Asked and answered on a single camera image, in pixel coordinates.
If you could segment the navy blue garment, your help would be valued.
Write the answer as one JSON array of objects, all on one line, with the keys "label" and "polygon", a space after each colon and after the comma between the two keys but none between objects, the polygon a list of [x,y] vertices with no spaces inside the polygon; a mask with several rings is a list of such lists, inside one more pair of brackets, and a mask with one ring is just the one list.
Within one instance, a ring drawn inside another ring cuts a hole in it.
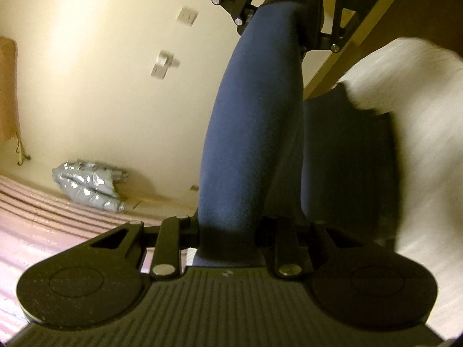
[{"label": "navy blue garment", "polygon": [[372,241],[398,219],[391,117],[338,84],[304,99],[307,0],[265,0],[216,95],[199,185],[197,266],[262,265],[272,240],[326,222]]}]

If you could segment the silver puffer jacket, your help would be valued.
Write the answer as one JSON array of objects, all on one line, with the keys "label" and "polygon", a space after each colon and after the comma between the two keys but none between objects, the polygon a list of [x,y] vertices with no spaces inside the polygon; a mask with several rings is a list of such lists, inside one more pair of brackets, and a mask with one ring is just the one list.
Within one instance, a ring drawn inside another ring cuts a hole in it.
[{"label": "silver puffer jacket", "polygon": [[127,181],[128,174],[121,168],[105,163],[64,162],[52,170],[53,181],[75,203],[103,211],[123,212],[124,198],[116,188]]}]

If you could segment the white bed quilt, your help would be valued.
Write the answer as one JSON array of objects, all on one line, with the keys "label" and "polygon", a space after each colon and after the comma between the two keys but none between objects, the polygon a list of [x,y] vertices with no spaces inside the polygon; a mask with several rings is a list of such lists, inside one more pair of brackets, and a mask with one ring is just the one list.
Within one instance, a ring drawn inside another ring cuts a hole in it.
[{"label": "white bed quilt", "polygon": [[421,38],[397,38],[342,77],[358,108],[393,114],[402,173],[397,251],[437,280],[428,325],[462,334],[462,59]]}]

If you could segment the pink sheer curtain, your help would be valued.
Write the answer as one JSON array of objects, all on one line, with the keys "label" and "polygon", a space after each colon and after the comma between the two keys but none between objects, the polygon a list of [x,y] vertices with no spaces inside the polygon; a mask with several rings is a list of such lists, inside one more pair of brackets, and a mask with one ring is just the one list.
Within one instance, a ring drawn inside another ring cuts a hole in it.
[{"label": "pink sheer curtain", "polygon": [[132,220],[160,224],[143,215],[81,206],[2,176],[1,340],[27,324],[16,297],[16,285],[26,269]]}]

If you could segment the white wall switch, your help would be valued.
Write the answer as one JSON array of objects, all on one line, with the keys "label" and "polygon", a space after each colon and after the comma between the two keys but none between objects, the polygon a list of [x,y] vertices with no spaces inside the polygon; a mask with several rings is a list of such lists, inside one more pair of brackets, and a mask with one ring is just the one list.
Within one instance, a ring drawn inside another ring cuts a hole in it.
[{"label": "white wall switch", "polygon": [[181,8],[180,13],[177,16],[177,21],[191,27],[197,17],[199,15],[199,12],[191,7],[184,6]]}]

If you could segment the wall socket with plug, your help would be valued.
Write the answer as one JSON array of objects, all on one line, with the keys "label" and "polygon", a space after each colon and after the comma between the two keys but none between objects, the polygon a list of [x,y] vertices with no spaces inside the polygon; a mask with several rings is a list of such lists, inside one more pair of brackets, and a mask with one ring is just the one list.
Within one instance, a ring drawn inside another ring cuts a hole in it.
[{"label": "wall socket with plug", "polygon": [[151,77],[162,80],[171,67],[179,67],[180,61],[173,53],[162,50],[155,60],[151,70]]}]

